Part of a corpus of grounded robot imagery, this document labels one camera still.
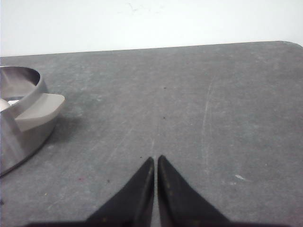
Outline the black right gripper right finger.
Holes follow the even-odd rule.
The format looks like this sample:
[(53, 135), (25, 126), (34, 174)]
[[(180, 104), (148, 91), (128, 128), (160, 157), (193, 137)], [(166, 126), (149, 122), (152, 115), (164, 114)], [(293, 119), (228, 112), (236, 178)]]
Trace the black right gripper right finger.
[(157, 174), (163, 227), (224, 227), (232, 223), (197, 193), (164, 155), (158, 159)]

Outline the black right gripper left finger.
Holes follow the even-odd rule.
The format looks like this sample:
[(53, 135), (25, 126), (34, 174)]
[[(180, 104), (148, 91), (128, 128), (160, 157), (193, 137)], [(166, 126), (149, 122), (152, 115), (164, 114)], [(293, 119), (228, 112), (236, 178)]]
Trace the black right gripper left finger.
[(87, 222), (100, 227), (149, 227), (154, 200), (154, 160), (149, 157), (125, 186)]

